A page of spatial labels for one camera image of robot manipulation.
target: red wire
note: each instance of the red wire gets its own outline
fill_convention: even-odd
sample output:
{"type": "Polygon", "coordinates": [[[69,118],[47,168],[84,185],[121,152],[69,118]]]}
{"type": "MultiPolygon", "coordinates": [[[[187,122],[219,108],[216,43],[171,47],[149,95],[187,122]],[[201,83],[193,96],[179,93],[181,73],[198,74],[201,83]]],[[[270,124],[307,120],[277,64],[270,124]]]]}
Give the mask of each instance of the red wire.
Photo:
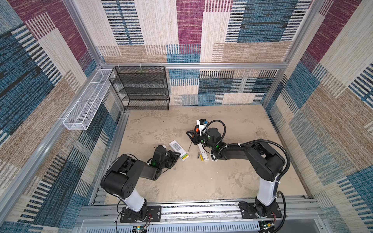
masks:
{"type": "Polygon", "coordinates": [[[148,224],[148,221],[150,220],[150,213],[148,213],[148,214],[149,214],[149,218],[148,218],[148,220],[146,220],[145,227],[148,224]]]}
{"type": "Polygon", "coordinates": [[[273,223],[275,223],[276,222],[276,214],[274,212],[272,212],[272,214],[273,214],[273,217],[274,217],[273,223]]]}
{"type": "Polygon", "coordinates": [[[150,214],[150,216],[149,216],[149,225],[148,226],[150,226],[150,222],[151,222],[151,213],[149,213],[150,214]]]}

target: vented metal panel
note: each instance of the vented metal panel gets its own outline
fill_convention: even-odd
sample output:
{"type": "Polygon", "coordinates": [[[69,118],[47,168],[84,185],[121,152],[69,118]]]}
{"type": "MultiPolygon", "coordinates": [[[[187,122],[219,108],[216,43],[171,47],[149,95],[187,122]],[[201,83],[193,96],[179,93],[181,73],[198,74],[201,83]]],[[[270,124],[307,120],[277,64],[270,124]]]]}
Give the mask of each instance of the vented metal panel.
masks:
{"type": "MultiPolygon", "coordinates": [[[[119,233],[131,233],[133,225],[118,226],[119,233]]],[[[187,223],[187,224],[155,224],[148,228],[149,233],[214,233],[214,232],[257,232],[257,221],[240,221],[225,223],[187,223]]],[[[86,233],[116,233],[113,227],[88,227],[86,233]]]]}

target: white box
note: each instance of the white box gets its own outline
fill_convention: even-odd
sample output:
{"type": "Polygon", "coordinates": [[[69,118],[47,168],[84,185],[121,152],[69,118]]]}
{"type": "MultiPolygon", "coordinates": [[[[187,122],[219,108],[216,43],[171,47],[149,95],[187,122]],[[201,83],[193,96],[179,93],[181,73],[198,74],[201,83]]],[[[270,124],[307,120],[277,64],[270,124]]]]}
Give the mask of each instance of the white box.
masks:
{"type": "Polygon", "coordinates": [[[174,152],[178,152],[181,154],[180,158],[182,161],[186,160],[189,157],[187,152],[180,146],[180,144],[176,140],[173,140],[172,142],[170,142],[169,145],[173,149],[174,152]]]}
{"type": "Polygon", "coordinates": [[[203,149],[202,144],[199,143],[199,144],[198,144],[198,148],[199,148],[200,151],[201,151],[201,154],[202,154],[203,160],[204,160],[204,161],[208,161],[208,160],[209,160],[209,157],[207,156],[206,151],[203,149]]]}

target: mounting plate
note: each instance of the mounting plate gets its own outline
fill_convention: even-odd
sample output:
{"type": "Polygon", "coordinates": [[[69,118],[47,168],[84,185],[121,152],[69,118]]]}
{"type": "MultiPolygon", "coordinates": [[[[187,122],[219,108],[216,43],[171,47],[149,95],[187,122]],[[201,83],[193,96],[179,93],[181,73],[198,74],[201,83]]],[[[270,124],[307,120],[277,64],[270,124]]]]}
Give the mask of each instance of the mounting plate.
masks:
{"type": "MultiPolygon", "coordinates": [[[[255,214],[256,210],[254,208],[254,203],[247,203],[247,202],[240,202],[238,204],[238,207],[241,209],[241,215],[243,219],[252,219],[252,218],[258,218],[258,216],[255,214]]],[[[279,208],[279,204],[276,203],[276,205],[273,206],[272,212],[275,213],[276,218],[281,218],[282,213],[281,210],[277,210],[279,208]]]]}
{"type": "MultiPolygon", "coordinates": [[[[151,214],[151,222],[160,222],[162,214],[162,206],[160,205],[151,205],[148,206],[148,212],[151,214]]],[[[146,218],[141,223],[146,223],[149,220],[149,215],[147,214],[146,218]]],[[[131,218],[129,211],[124,211],[120,216],[121,223],[136,223],[136,221],[131,218]]]]}

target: white arm segment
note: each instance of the white arm segment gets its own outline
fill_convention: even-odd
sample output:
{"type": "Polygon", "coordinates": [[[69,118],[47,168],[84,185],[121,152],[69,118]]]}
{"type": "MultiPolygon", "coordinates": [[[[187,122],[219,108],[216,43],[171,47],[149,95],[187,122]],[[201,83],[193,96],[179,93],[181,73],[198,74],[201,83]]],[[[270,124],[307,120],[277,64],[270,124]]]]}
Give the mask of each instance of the white arm segment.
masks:
{"type": "Polygon", "coordinates": [[[274,201],[274,199],[277,198],[273,193],[275,189],[275,184],[277,182],[276,179],[278,176],[279,174],[275,177],[275,181],[273,182],[259,178],[260,181],[257,199],[265,206],[269,206],[274,201]]]}

